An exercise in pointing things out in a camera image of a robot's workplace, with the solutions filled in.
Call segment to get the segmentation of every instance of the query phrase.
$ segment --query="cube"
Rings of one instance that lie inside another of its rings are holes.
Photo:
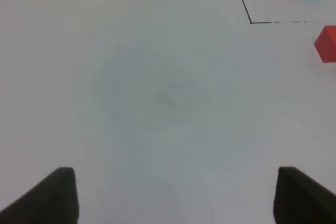
[[[325,26],[315,47],[323,62],[336,62],[336,26]]]

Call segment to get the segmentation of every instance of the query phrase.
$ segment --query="white surface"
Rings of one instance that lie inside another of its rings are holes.
[[[250,25],[240,0],[0,4],[0,208],[59,166],[81,224],[273,223],[282,165],[336,191],[323,23]]]
[[[336,22],[336,0],[244,1],[252,22]]]

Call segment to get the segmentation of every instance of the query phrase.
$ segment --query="red cube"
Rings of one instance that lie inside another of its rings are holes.
[[[336,62],[336,26],[325,26],[315,47],[323,62]]]

